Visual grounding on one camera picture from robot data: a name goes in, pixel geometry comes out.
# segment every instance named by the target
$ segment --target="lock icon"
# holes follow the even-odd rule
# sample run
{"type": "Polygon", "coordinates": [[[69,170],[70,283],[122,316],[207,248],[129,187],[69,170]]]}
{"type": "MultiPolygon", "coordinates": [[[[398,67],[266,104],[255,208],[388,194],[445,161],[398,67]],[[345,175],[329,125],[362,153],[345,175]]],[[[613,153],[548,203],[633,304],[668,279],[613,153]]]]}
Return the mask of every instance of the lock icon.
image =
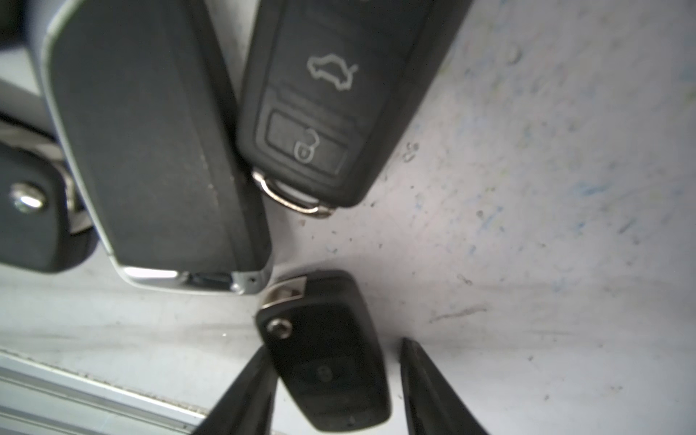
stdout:
{"type": "Polygon", "coordinates": [[[295,142],[295,159],[302,164],[308,164],[314,159],[314,150],[319,146],[319,134],[314,129],[308,128],[305,133],[312,136],[314,143],[309,145],[303,141],[295,142]]]}

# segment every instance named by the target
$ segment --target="flip key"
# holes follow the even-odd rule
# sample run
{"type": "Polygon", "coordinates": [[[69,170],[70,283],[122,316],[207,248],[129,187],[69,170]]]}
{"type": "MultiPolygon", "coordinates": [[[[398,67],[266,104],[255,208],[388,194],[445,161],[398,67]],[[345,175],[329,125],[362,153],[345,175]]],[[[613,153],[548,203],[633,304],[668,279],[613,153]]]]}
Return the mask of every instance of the flip key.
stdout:
{"type": "Polygon", "coordinates": [[[389,418],[382,353],[353,278],[343,271],[316,272],[266,291],[256,325],[305,417],[328,432],[389,418]]]}
{"type": "Polygon", "coordinates": [[[237,147],[300,213],[358,204],[398,143],[471,0],[262,0],[237,147]]]}

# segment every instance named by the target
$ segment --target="blue smudge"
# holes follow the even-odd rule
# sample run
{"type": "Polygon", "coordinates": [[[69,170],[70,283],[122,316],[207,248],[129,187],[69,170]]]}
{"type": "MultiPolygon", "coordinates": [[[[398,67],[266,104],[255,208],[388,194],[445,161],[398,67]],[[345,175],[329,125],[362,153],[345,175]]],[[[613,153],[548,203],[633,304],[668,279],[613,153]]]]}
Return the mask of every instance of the blue smudge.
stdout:
{"type": "Polygon", "coordinates": [[[636,220],[636,219],[633,218],[633,219],[631,219],[630,221],[628,221],[628,223],[627,223],[626,225],[622,226],[622,227],[619,229],[619,234],[624,234],[630,227],[633,226],[633,224],[635,223],[635,220],[636,220]]]}
{"type": "Polygon", "coordinates": [[[560,292],[561,290],[563,290],[565,288],[565,286],[566,286],[566,278],[565,277],[563,277],[559,280],[555,280],[555,281],[553,281],[553,283],[551,283],[551,289],[553,290],[554,293],[560,292]]]}
{"type": "Polygon", "coordinates": [[[478,232],[482,232],[482,231],[488,230],[488,228],[489,228],[489,227],[491,226],[491,224],[493,223],[493,220],[494,220],[496,217],[498,217],[498,215],[500,214],[500,212],[501,212],[502,210],[503,210],[503,208],[500,207],[500,206],[498,206],[498,208],[496,209],[496,212],[493,213],[491,216],[488,216],[488,219],[486,219],[486,220],[484,221],[484,223],[481,224],[481,228],[479,228],[478,232]]]}
{"type": "Polygon", "coordinates": [[[696,81],[696,65],[686,65],[679,75],[681,81],[696,81]]]}
{"type": "Polygon", "coordinates": [[[423,194],[419,193],[416,195],[416,210],[422,210],[423,209],[423,194]]]}
{"type": "Polygon", "coordinates": [[[573,188],[573,192],[578,196],[592,196],[596,193],[602,193],[609,189],[610,184],[602,184],[601,186],[590,186],[587,183],[579,182],[573,188]]]}

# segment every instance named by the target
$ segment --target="car icon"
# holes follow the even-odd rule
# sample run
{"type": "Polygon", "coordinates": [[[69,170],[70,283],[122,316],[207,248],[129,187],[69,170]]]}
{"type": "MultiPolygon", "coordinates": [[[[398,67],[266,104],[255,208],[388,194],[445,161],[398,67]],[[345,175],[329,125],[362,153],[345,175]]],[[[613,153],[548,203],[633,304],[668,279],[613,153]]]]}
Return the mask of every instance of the car icon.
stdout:
{"type": "Polygon", "coordinates": [[[357,65],[353,65],[348,68],[346,61],[343,58],[336,56],[334,53],[327,54],[324,57],[311,56],[307,60],[307,69],[314,80],[326,80],[327,82],[333,84],[336,87],[336,90],[339,92],[342,90],[350,90],[353,87],[353,74],[358,72],[357,65]],[[322,68],[323,66],[332,63],[336,64],[341,69],[344,77],[336,77],[322,68]]]}

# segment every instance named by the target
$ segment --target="black plastic casing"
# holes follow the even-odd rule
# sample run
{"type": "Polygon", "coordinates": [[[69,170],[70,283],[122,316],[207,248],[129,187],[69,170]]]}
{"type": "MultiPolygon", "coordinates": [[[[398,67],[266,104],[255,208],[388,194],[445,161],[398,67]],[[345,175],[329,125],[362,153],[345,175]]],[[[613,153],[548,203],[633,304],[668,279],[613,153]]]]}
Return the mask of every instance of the black plastic casing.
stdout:
{"type": "MultiPolygon", "coordinates": [[[[267,178],[285,183],[323,203],[339,207],[358,204],[418,109],[471,3],[472,0],[262,0],[244,76],[237,127],[239,152],[267,178]],[[348,6],[332,6],[339,3],[348,6]],[[359,5],[354,6],[355,15],[344,16],[353,4],[359,5]],[[374,8],[374,13],[365,15],[372,11],[369,8],[374,8]],[[396,8],[398,14],[388,13],[388,8],[396,8]],[[376,19],[385,20],[382,29],[374,29],[376,19]],[[300,21],[288,23],[288,20],[300,21]],[[373,94],[377,98],[377,93],[384,93],[386,98],[375,102],[377,107],[367,107],[369,111],[376,110],[376,118],[371,115],[365,122],[360,119],[364,110],[353,108],[341,112],[337,104],[328,104],[323,99],[333,96],[335,90],[326,82],[317,85],[323,86],[323,92],[311,96],[297,91],[297,84],[306,80],[306,70],[301,71],[301,68],[308,61],[306,53],[299,55],[301,47],[293,48],[297,55],[287,56],[288,68],[280,68],[281,74],[287,73],[287,78],[274,80],[271,86],[271,67],[275,56],[279,55],[276,50],[279,46],[287,46],[288,39],[301,38],[299,32],[307,25],[316,26],[320,33],[332,38],[338,36],[326,50],[311,54],[326,55],[334,48],[338,53],[348,52],[346,47],[350,45],[353,58],[371,59],[373,70],[379,70],[379,62],[389,70],[373,74],[371,82],[365,85],[364,79],[370,72],[360,65],[361,69],[355,73],[354,90],[340,92],[341,97],[350,92],[361,94],[362,102],[357,102],[358,105],[365,104],[373,94]],[[296,26],[298,36],[293,36],[288,26],[296,26]],[[272,116],[269,112],[275,110],[288,115],[298,125],[317,130],[322,140],[325,135],[330,142],[345,147],[345,157],[338,168],[318,171],[293,159],[292,153],[273,148],[265,129],[269,128],[268,118],[272,116]]],[[[298,45],[307,45],[306,41],[298,41],[298,45]]],[[[350,65],[353,61],[347,57],[347,62],[350,65]]]]}
{"type": "Polygon", "coordinates": [[[377,333],[348,273],[308,274],[303,297],[262,308],[256,325],[278,376],[318,430],[354,431],[389,418],[377,333]],[[267,330],[276,318],[292,323],[292,334],[284,340],[267,330]],[[315,373],[323,365],[331,368],[331,381],[317,380],[315,373]]]}
{"type": "Polygon", "coordinates": [[[236,101],[203,1],[83,1],[60,10],[32,49],[61,145],[119,264],[264,268],[266,216],[234,149],[236,101]]]}
{"type": "Polygon", "coordinates": [[[22,182],[46,196],[38,212],[24,214],[6,196],[0,201],[0,262],[55,273],[82,263],[97,246],[97,233],[70,234],[63,176],[48,161],[0,142],[0,190],[22,182]]]}

